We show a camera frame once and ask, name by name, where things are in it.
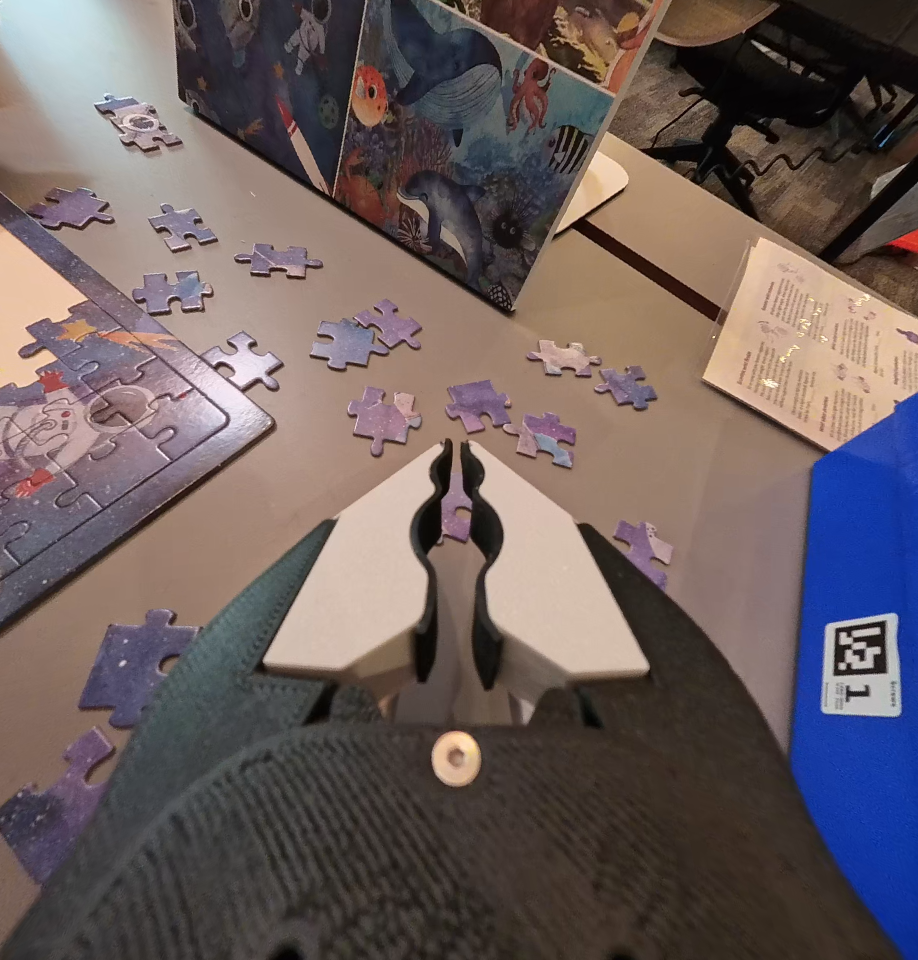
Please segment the single purple jigsaw puzzle piece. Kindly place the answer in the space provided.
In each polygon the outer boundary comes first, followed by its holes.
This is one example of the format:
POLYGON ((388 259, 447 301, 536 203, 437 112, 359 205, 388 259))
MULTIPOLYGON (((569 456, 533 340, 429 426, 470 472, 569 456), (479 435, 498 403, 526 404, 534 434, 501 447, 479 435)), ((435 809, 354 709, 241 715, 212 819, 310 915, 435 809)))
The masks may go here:
POLYGON ((471 534, 473 502, 465 492, 460 470, 450 474, 447 491, 441 499, 441 533, 438 544, 445 539, 465 544, 471 534))

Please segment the joined jigsaw puzzle pieces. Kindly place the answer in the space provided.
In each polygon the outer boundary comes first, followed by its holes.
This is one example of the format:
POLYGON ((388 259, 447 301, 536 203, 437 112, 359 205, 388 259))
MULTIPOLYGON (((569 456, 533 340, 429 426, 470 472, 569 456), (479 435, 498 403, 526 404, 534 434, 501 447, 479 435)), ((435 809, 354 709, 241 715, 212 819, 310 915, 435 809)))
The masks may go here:
POLYGON ((129 330, 87 299, 26 332, 20 357, 55 359, 0 388, 0 584, 229 424, 155 320, 129 330))

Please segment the blue box with square tag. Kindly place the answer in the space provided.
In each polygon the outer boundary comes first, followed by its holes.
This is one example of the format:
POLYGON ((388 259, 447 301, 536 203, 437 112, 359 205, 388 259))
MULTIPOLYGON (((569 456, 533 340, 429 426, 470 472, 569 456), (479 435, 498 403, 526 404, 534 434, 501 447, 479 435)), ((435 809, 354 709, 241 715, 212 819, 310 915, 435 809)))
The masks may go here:
POLYGON ((841 871, 918 958, 918 392, 813 465, 790 760, 841 871))

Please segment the printed sea and space puzzle box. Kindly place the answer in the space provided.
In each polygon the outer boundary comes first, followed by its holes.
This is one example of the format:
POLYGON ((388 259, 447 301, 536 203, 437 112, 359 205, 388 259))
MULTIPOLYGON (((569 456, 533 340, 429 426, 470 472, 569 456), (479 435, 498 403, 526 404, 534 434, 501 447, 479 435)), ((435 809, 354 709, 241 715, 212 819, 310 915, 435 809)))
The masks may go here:
POLYGON ((177 1, 177 92, 512 310, 668 5, 177 1))

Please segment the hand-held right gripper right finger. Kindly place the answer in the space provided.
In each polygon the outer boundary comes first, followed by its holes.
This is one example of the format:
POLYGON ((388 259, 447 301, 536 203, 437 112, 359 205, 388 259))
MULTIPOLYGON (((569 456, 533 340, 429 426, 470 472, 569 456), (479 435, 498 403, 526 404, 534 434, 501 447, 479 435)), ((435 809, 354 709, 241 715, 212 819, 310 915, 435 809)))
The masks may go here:
POLYGON ((476 441, 460 447, 476 583, 472 655, 514 722, 549 690, 645 677, 647 658, 581 526, 476 441))

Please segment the black office chair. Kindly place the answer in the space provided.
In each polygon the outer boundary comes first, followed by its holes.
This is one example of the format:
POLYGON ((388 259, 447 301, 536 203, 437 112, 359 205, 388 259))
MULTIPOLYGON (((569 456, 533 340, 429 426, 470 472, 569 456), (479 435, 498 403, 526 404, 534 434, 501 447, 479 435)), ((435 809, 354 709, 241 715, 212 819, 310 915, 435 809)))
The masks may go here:
POLYGON ((803 160, 782 153, 760 168, 741 162, 729 147, 739 127, 746 127, 777 144, 772 128, 779 121, 800 130, 818 129, 837 114, 856 131, 851 149, 861 151, 871 130, 853 101, 863 79, 861 71, 840 65, 824 49, 788 33, 779 42, 779 29, 760 32, 778 2, 668 2, 656 39, 676 47, 676 64, 693 80, 682 95, 695 95, 716 109, 699 139, 678 139, 659 146, 656 133, 645 155, 667 166, 690 163, 694 182, 716 178, 734 204, 753 220, 760 216, 750 189, 777 163, 796 171, 814 157, 835 163, 847 150, 817 148, 803 160))

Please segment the black table leg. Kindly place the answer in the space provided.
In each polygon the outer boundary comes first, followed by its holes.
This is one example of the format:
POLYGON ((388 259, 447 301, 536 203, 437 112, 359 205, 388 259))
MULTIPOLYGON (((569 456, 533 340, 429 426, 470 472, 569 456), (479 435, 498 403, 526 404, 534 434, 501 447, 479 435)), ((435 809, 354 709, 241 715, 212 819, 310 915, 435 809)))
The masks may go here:
MULTIPOLYGON (((912 94, 873 134, 874 156, 895 152, 901 134, 918 131, 918 95, 912 94)), ((855 261, 918 230, 918 150, 822 249, 826 263, 855 261)))

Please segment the instruction sheet in clear holder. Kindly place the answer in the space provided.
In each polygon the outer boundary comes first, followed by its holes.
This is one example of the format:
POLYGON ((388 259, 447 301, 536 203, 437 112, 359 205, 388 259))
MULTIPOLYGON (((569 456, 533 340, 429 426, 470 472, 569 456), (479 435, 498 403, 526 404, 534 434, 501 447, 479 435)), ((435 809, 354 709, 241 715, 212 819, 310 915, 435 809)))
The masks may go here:
POLYGON ((918 393, 918 318, 760 237, 703 382, 831 452, 918 393))

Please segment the dark blue puzzle frame tray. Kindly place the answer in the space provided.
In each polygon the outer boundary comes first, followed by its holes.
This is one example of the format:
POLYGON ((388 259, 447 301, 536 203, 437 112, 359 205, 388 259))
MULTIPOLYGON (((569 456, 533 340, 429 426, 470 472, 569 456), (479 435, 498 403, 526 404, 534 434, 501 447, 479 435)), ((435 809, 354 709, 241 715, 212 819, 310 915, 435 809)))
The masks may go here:
MULTIPOLYGON (((20 356, 31 341, 26 328, 66 318, 83 301, 128 330, 158 322, 65 246, 44 217, 28 215, 0 192, 0 388, 33 383, 36 370, 55 359, 47 350, 20 356)), ((182 348, 171 365, 228 415, 228 425, 6 576, 0 632, 272 429, 260 406, 178 341, 182 348)))

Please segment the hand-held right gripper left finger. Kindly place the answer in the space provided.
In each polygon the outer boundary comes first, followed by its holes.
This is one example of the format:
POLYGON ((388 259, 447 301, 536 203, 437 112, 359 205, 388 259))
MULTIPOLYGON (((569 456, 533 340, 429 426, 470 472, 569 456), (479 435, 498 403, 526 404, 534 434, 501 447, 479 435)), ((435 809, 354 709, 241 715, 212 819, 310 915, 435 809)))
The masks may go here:
POLYGON ((453 443, 420 453, 328 523, 324 542, 262 658, 274 677, 356 687, 396 718, 425 683, 439 635, 438 545, 453 443))

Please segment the white rounded stand base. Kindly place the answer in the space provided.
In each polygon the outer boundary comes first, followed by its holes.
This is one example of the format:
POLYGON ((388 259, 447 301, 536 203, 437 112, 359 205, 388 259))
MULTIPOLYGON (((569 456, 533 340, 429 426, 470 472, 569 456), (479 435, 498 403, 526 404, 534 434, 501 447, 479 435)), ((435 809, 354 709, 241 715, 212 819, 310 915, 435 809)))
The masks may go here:
POLYGON ((555 228, 559 236, 581 219, 621 194, 629 185, 629 174, 620 162, 597 150, 585 170, 570 203, 555 228))

